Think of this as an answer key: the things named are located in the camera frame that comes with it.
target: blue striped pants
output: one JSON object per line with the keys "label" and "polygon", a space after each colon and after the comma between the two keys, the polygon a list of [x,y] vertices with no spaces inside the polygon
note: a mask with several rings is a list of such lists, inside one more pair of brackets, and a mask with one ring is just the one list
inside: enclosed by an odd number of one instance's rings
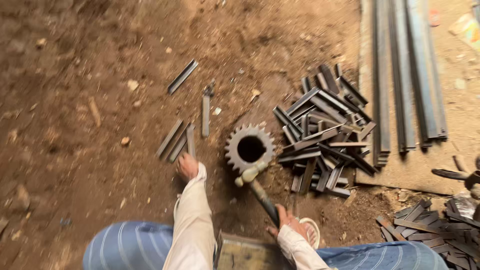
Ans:
{"label": "blue striped pants", "polygon": [[[172,245],[173,228],[126,221],[110,225],[88,245],[84,270],[161,270]],[[390,242],[317,250],[339,270],[447,270],[443,259],[417,242]]]}

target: dirt ground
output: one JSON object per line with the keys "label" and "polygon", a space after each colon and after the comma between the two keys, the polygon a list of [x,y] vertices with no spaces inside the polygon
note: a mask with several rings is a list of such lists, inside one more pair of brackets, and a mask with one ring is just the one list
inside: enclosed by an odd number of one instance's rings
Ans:
{"label": "dirt ground", "polygon": [[[91,238],[113,222],[172,224],[183,186],[174,166],[155,152],[177,119],[197,126],[215,232],[270,240],[261,206],[233,185],[225,140],[241,122],[265,121],[275,143],[283,144],[271,109],[286,107],[299,79],[320,63],[341,62],[345,75],[357,80],[360,2],[224,3],[0,2],[0,215],[10,220],[0,240],[0,268],[81,269]],[[42,38],[46,44],[38,48]],[[192,58],[198,68],[168,95],[167,86]],[[201,96],[212,78],[211,106],[222,111],[211,116],[204,139]],[[131,91],[128,80],[140,85]],[[253,89],[261,94],[251,102]],[[125,136],[132,140],[128,147],[120,145]],[[274,163],[260,181],[274,202],[291,201],[289,170]],[[17,184],[30,195],[28,211],[11,209]],[[409,203],[399,205],[396,191],[378,188],[360,188],[350,206],[344,201],[310,194],[296,208],[319,223],[327,245],[338,246],[381,241],[375,218]]]}

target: spur gear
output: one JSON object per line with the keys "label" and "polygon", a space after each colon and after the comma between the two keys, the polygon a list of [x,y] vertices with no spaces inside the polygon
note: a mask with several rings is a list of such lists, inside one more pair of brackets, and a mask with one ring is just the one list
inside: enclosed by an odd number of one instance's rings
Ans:
{"label": "spur gear", "polygon": [[233,165],[233,170],[239,170],[239,174],[255,165],[257,161],[268,164],[274,155],[273,139],[270,133],[259,126],[249,124],[241,128],[235,128],[227,139],[225,158],[227,164]]}

